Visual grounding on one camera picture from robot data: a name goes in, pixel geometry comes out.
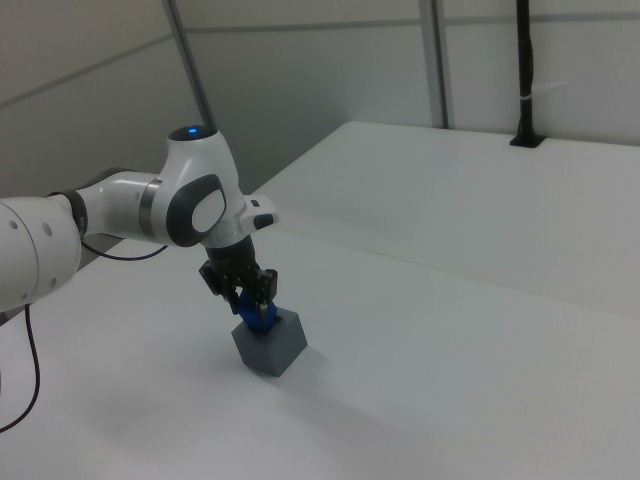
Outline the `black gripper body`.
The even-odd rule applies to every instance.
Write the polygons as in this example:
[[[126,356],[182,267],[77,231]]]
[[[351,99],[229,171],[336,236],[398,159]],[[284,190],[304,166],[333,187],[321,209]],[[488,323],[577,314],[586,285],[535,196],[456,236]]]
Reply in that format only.
[[[205,248],[214,272],[236,276],[240,271],[257,266],[255,248],[250,236],[226,247]]]

